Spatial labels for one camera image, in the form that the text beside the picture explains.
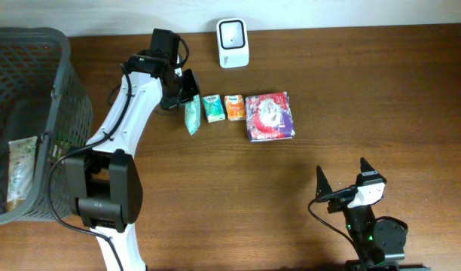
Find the red purple floral pack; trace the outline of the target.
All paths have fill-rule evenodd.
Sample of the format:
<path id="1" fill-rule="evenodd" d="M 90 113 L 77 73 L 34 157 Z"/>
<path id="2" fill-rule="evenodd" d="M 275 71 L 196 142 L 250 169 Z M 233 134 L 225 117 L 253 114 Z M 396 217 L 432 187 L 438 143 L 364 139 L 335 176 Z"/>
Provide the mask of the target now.
<path id="1" fill-rule="evenodd" d="M 250 142 L 292 139 L 295 125 L 287 92 L 248 96 L 246 130 Z"/>

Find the white tube gold cap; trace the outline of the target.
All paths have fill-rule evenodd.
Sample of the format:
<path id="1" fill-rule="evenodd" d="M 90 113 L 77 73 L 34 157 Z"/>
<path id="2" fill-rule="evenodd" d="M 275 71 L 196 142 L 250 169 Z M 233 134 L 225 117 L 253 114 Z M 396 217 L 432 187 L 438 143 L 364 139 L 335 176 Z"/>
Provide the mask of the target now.
<path id="1" fill-rule="evenodd" d="M 35 171 L 37 142 L 37 136 L 8 142 L 7 212 L 21 205 L 30 192 Z"/>

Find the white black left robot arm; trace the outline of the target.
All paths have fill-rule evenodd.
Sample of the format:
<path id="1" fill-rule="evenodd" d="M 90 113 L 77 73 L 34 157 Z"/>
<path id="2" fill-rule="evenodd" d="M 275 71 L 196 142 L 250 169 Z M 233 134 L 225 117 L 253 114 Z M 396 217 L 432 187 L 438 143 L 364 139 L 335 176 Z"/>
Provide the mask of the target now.
<path id="1" fill-rule="evenodd" d="M 95 236 L 109 270 L 146 270 L 139 252 L 136 220 L 143 188 L 134 156 L 151 113 L 191 102 L 199 85 L 179 49 L 181 36 L 155 29 L 149 48 L 122 64 L 116 100 L 98 131 L 63 158 L 72 213 L 82 232 Z"/>

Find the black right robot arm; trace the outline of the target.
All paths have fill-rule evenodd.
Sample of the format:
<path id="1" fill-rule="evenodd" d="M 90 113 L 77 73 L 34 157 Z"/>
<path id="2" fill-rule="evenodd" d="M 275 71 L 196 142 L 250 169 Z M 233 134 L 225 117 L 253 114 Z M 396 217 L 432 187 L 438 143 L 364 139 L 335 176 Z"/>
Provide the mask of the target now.
<path id="1" fill-rule="evenodd" d="M 424 265 L 401 265 L 405 258 L 408 225 L 390 216 L 376 217 L 372 205 L 384 196 L 387 180 L 365 159 L 360 159 L 356 182 L 341 190 L 332 190 L 320 166 L 316 167 L 316 196 L 307 207 L 320 223 L 342 235 L 358 258 L 348 260 L 345 270 L 428 270 Z M 312 211 L 315 203 L 326 203 L 329 214 L 341 212 L 347 232 L 331 226 Z"/>

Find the teal wet wipes pack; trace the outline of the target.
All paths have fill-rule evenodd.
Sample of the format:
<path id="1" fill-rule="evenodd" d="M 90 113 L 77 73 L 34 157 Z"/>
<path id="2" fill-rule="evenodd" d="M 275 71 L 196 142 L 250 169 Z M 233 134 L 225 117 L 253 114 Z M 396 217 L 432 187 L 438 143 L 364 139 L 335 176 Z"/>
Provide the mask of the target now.
<path id="1" fill-rule="evenodd" d="M 185 105 L 185 125 L 192 136 L 200 127 L 201 107 L 200 96 L 196 95 Z"/>

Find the orange tissue pack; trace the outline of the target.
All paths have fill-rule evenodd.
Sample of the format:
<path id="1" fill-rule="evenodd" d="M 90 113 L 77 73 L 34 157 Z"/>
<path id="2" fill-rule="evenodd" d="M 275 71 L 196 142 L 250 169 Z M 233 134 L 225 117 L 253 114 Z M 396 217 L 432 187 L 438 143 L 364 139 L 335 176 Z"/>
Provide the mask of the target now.
<path id="1" fill-rule="evenodd" d="M 236 121 L 246 119 L 245 102 L 241 95 L 225 96 L 224 105 L 226 108 L 228 120 Z"/>

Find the green tissue pack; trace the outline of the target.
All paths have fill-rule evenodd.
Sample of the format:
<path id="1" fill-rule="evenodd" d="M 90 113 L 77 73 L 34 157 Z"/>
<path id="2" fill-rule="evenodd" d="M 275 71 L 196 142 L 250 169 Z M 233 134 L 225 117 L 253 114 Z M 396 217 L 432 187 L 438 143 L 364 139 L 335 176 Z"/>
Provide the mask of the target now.
<path id="1" fill-rule="evenodd" d="M 206 119 L 209 123 L 225 119 L 220 95 L 205 96 L 202 98 L 202 102 L 206 112 Z"/>

